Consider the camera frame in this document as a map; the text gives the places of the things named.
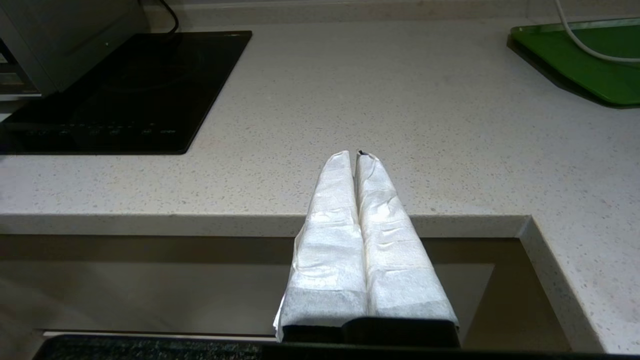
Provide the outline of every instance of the kitchen countertop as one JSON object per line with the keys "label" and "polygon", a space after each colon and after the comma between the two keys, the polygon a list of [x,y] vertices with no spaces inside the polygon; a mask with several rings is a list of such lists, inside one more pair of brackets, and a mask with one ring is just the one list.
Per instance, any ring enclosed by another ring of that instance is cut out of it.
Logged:
{"label": "kitchen countertop", "polygon": [[532,218],[543,285],[547,265],[566,280],[547,293],[575,297],[605,351],[640,353],[640,110],[547,81],[505,46],[530,23],[236,26],[254,36],[185,155],[4,156],[0,233],[290,236],[329,155],[363,149],[421,236]]}

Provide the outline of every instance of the green tray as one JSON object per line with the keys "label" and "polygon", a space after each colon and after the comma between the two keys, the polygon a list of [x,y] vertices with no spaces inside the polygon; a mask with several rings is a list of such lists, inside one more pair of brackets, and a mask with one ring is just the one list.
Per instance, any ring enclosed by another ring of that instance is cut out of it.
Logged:
{"label": "green tray", "polygon": [[[640,58],[640,19],[574,22],[572,29],[585,45],[599,53]],[[595,58],[573,43],[562,24],[517,26],[511,29],[511,38],[532,52],[538,62],[546,62],[605,104],[640,105],[640,63]]]}

